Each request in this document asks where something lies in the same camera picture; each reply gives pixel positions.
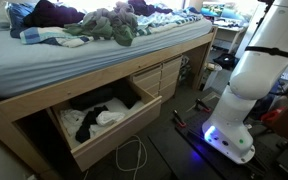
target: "pile of clothes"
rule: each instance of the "pile of clothes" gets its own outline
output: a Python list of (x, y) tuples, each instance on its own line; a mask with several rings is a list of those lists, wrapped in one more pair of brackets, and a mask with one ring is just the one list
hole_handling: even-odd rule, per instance
[(194, 8), (173, 11), (148, 5), (144, 0), (117, 2), (111, 11), (100, 8), (89, 13), (40, 0), (35, 6), (10, 3), (8, 12), (13, 38), (20, 38), (23, 44), (66, 47), (96, 40), (115, 40), (119, 45), (131, 46), (137, 36), (167, 31), (202, 18)]
[(112, 112), (106, 105), (98, 106), (113, 98), (121, 101), (127, 109), (131, 109), (141, 99), (126, 79), (72, 98), (70, 99), (72, 109), (61, 111), (61, 120), (68, 134), (83, 143), (123, 119), (125, 117), (123, 112)]

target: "wooden drawer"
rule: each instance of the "wooden drawer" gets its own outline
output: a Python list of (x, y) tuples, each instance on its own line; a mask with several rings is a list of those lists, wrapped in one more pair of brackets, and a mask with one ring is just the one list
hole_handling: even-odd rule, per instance
[(182, 57), (179, 57), (163, 63), (161, 79), (164, 79), (165, 77), (173, 74), (174, 72), (179, 71), (181, 67), (181, 62)]
[(156, 75), (157, 73), (160, 73), (160, 72), (161, 72), (161, 65), (155, 65), (155, 66), (146, 68), (142, 71), (132, 74), (130, 76), (130, 80), (133, 82), (139, 82), (148, 77), (152, 77), (153, 75)]
[(55, 125), (60, 126), (58, 129), (60, 129), (62, 136), (65, 137), (72, 156), (82, 171), (87, 170), (90, 166), (159, 116), (161, 96), (153, 97), (147, 91), (132, 82), (130, 82), (130, 85), (133, 90), (142, 97), (141, 102), (134, 105), (134, 107), (126, 113), (124, 119), (109, 126), (100, 134), (95, 135), (82, 144), (77, 142), (75, 137), (72, 137), (67, 133), (63, 121), (60, 119), (60, 111), (69, 109), (69, 102), (65, 101), (52, 107), (52, 112), (58, 123)]
[(175, 81), (159, 91), (159, 96), (162, 96), (162, 103), (164, 103), (174, 95), (176, 84), (177, 82)]
[(158, 93), (158, 90), (160, 90), (160, 83), (156, 83), (155, 85), (153, 85), (152, 87), (149, 87), (147, 89), (145, 89), (148, 93), (150, 94), (156, 94)]
[(159, 83), (161, 78), (161, 71), (152, 74), (144, 79), (141, 79), (140, 81), (134, 81), (134, 84), (141, 87), (142, 89), (148, 89), (154, 86), (155, 84)]
[(164, 79), (161, 80), (160, 89), (165, 88), (166, 86), (172, 84), (173, 82), (177, 82), (179, 71), (166, 76)]

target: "blue light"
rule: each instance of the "blue light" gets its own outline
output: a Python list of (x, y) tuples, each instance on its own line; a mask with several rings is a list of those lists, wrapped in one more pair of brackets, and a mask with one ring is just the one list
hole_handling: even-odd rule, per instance
[(211, 126), (204, 134), (204, 139), (209, 140), (211, 139), (211, 134), (215, 131), (215, 127)]

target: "mattress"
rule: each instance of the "mattress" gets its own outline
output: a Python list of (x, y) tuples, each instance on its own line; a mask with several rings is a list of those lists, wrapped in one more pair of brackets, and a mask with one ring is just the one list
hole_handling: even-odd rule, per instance
[(87, 72), (170, 47), (204, 34), (212, 27), (201, 19), (166, 32), (136, 37), (132, 46), (113, 40), (91, 42), (77, 48), (47, 44), (23, 45), (0, 32), (0, 98), (17, 96)]

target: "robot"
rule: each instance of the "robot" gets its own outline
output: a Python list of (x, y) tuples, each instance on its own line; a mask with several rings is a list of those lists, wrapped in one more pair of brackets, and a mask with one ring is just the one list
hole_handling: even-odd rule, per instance
[(288, 67), (288, 0), (275, 0), (235, 67), (202, 130), (205, 141), (237, 164), (255, 154), (243, 121)]

